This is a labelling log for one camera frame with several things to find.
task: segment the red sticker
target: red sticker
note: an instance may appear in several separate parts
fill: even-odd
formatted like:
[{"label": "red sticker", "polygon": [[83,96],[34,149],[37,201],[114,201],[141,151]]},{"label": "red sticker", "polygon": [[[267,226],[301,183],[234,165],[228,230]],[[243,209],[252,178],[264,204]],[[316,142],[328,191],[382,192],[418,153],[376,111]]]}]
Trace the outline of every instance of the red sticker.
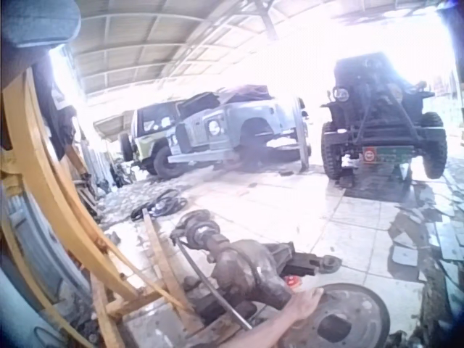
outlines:
[{"label": "red sticker", "polygon": [[364,148],[364,160],[366,162],[374,162],[377,157],[377,151],[375,147]]}]

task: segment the windshield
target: windshield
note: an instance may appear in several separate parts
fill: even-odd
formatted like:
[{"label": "windshield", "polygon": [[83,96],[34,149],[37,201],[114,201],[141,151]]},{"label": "windshield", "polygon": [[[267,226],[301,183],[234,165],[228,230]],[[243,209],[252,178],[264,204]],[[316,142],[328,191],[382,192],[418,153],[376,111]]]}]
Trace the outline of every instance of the windshield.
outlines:
[{"label": "windshield", "polygon": [[176,101],[150,105],[139,109],[139,132],[142,135],[156,133],[170,128],[177,118]]}]

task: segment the license plate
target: license plate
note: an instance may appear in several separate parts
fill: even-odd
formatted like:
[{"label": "license plate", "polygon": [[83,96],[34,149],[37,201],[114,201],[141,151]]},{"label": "license plate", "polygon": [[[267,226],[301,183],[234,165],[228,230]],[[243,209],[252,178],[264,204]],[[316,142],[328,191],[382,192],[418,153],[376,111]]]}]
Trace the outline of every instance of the license plate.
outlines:
[{"label": "license plate", "polygon": [[408,163],[413,146],[367,146],[362,148],[364,163]]}]

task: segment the black jeep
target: black jeep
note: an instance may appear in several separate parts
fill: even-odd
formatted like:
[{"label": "black jeep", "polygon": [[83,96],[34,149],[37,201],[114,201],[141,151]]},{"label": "black jeep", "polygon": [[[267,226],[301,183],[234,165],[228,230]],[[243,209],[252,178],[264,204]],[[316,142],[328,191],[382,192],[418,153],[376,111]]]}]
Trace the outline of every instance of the black jeep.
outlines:
[{"label": "black jeep", "polygon": [[364,163],[407,163],[422,156],[426,175],[440,178],[447,162],[447,136],[440,116],[422,113],[434,96],[401,78],[383,53],[341,59],[335,66],[335,100],[322,107],[332,122],[322,129],[322,158],[330,179],[342,173],[349,155]]}]

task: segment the human arm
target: human arm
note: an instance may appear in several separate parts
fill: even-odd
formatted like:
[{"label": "human arm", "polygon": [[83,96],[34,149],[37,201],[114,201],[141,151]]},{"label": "human arm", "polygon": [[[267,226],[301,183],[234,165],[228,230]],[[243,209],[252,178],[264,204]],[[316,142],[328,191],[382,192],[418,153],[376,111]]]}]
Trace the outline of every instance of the human arm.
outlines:
[{"label": "human arm", "polygon": [[289,303],[274,318],[226,342],[220,348],[271,348],[298,320],[309,317],[318,306],[322,289],[311,289],[294,294]]}]

